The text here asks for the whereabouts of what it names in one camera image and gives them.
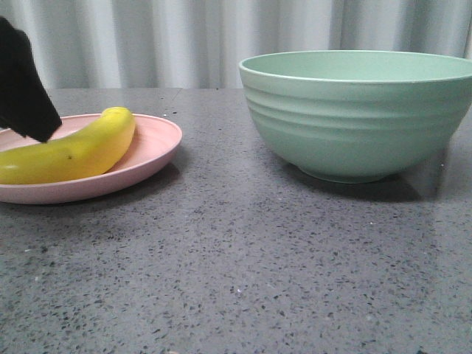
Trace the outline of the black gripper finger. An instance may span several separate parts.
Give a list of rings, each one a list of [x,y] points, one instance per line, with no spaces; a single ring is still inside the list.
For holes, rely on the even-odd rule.
[[[47,142],[61,126],[38,75],[27,34],[1,17],[1,127]]]

